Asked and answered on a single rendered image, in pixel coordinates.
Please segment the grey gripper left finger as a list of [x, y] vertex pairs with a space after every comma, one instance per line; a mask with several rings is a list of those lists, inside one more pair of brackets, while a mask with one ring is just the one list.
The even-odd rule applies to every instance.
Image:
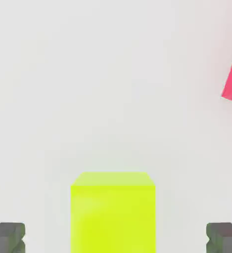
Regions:
[[17, 222], [0, 223], [0, 253], [26, 253], [23, 241], [25, 224]]

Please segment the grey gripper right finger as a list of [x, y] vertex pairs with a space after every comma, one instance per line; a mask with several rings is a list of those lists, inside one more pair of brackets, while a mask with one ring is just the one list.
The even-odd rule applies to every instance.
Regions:
[[208, 223], [206, 235], [206, 253], [232, 253], [232, 223]]

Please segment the small yellow cube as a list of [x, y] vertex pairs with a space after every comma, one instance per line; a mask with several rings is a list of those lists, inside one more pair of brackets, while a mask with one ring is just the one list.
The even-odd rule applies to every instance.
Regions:
[[146, 172], [83, 172], [71, 186], [71, 253], [156, 253]]

